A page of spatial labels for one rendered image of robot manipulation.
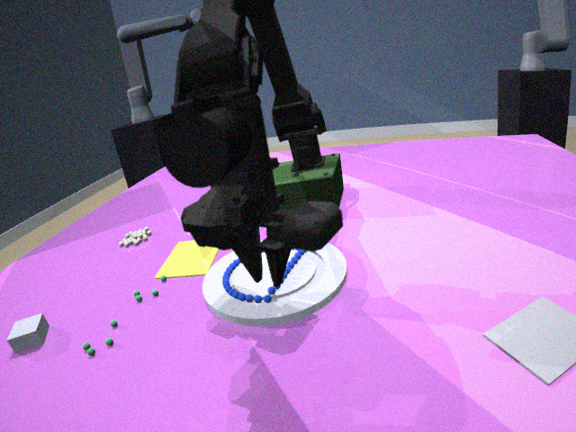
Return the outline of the yellow flat sheet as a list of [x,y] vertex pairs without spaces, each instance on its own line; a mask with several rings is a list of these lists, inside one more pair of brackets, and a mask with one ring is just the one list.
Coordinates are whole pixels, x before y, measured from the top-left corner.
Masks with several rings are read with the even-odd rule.
[[194,240],[181,241],[160,267],[155,279],[206,275],[212,267],[219,249],[199,247]]

